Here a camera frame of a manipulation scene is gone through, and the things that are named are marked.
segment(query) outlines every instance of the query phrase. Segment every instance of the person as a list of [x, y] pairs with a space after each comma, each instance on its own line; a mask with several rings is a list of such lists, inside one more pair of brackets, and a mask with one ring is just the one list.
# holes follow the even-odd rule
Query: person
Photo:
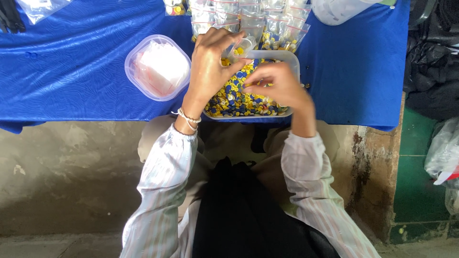
[[[120, 257], [380, 257], [330, 187], [330, 160], [317, 133], [314, 103], [286, 63], [259, 66], [245, 80], [254, 83], [245, 92], [270, 96], [293, 110], [291, 129], [266, 139], [267, 158], [252, 168], [225, 158], [212, 169], [202, 155], [197, 137], [202, 110], [251, 62], [221, 65], [223, 51], [243, 36], [216, 28], [200, 34], [181, 112], [153, 119], [142, 132], [139, 155], [145, 165], [137, 187], [142, 202], [125, 225]], [[156, 133], [146, 136], [149, 131]], [[154, 144], [145, 150], [149, 141]], [[282, 188], [296, 216], [280, 208]]]

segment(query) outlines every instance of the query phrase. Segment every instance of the bracelet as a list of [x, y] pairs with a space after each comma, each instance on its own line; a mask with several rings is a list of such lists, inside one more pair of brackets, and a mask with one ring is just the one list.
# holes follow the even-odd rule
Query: bracelet
[[194, 129], [194, 128], [191, 126], [190, 122], [199, 123], [199, 122], [201, 122], [201, 118], [199, 118], [198, 120], [193, 120], [193, 119], [191, 119], [191, 118], [186, 117], [186, 116], [183, 114], [182, 108], [179, 108], [179, 109], [177, 110], [177, 113], [174, 113], [174, 112], [172, 112], [172, 111], [171, 111], [171, 113], [174, 114], [174, 115], [179, 115], [179, 116], [185, 118], [186, 123], [187, 123], [188, 126], [191, 128], [191, 130], [193, 130], [193, 131], [197, 131], [197, 130], [198, 130], [198, 126], [196, 126], [196, 129]]

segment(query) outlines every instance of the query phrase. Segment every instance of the green floor tile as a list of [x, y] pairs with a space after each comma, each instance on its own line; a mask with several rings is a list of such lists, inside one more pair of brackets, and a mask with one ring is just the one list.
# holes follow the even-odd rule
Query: green floor tile
[[395, 190], [395, 222], [449, 220], [445, 207], [445, 187], [433, 185], [424, 170], [423, 156], [401, 156]]
[[459, 221], [449, 222], [448, 238], [459, 238]]
[[397, 225], [391, 228], [391, 244], [413, 243], [441, 237], [447, 230], [447, 221]]
[[403, 113], [400, 155], [427, 155], [436, 120], [405, 108]]

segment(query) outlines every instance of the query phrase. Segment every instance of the blue plastic table cover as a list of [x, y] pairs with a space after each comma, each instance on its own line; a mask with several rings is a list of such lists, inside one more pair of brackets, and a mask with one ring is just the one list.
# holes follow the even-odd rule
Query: blue plastic table cover
[[[190, 17], [164, 10], [161, 0], [74, 0], [25, 33], [0, 35], [0, 128], [19, 133], [23, 125], [46, 121], [147, 121], [176, 111], [186, 90], [156, 102], [124, 72], [127, 54], [152, 34], [170, 37], [191, 57]], [[297, 54], [317, 119], [384, 131], [398, 125], [408, 17], [409, 1], [393, 10], [375, 4], [339, 26], [311, 13]]]

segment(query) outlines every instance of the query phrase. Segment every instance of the striped shirt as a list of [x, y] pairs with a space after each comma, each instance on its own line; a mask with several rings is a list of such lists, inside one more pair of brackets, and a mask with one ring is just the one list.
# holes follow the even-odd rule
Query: striped shirt
[[[142, 203], [123, 231], [122, 258], [190, 258], [200, 201], [178, 223], [188, 175], [196, 154], [196, 135], [183, 135], [174, 124], [153, 145], [137, 190]], [[342, 258], [379, 258], [373, 245], [330, 187], [330, 160], [319, 134], [302, 138], [290, 132], [281, 166], [295, 195], [297, 218], [324, 234]]]

